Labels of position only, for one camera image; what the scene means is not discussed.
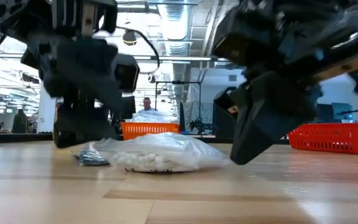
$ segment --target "orange basket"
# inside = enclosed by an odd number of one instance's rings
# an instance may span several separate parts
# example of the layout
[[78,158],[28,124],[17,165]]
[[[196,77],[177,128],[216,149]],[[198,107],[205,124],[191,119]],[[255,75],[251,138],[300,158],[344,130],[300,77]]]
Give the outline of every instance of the orange basket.
[[304,124],[288,137],[294,149],[358,154],[358,123]]
[[121,128],[124,140],[134,139],[145,134],[179,133],[179,124],[173,123],[121,122]]

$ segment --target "man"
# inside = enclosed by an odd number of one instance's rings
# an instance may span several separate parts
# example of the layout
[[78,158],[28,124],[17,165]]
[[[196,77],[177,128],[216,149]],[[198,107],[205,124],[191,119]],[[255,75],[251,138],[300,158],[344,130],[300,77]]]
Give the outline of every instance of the man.
[[13,120],[12,133],[27,133],[28,126],[27,116],[24,114],[24,111],[20,109],[17,111],[15,118]]
[[155,111],[156,109],[151,107],[152,101],[150,100],[149,97],[145,97],[143,99],[143,108],[142,110],[140,110],[138,113],[143,113],[146,111]]

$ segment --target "plastic basket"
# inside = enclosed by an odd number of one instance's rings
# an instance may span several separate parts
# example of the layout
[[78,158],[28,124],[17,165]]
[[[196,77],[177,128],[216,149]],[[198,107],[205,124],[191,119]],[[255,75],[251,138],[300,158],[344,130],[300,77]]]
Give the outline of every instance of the plastic basket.
[[304,124],[288,137],[294,149],[358,154],[358,123]]
[[134,139],[145,134],[179,133],[179,124],[173,123],[122,122],[121,128],[124,140]]

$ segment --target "table surface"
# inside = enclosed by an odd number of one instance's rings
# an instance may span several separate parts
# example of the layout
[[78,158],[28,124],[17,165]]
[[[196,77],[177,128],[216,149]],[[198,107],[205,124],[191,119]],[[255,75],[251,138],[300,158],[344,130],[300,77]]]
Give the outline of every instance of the table surface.
[[75,150],[0,144],[0,223],[358,223],[358,155],[273,146],[246,166],[162,175],[82,167]]

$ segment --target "metal frame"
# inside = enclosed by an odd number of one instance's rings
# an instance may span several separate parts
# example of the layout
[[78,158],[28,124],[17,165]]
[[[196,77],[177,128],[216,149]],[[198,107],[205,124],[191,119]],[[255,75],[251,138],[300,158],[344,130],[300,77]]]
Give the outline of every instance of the metal frame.
[[200,101],[200,103],[198,103],[198,118],[201,118],[201,82],[185,82],[185,81],[172,81],[172,82],[168,82],[168,81],[156,81],[155,82],[155,102],[154,102],[154,106],[155,106],[155,110],[157,110],[157,92],[158,92],[158,84],[159,83],[171,83],[172,85],[186,85],[186,84],[198,84],[199,86],[199,91],[198,91],[198,100]]

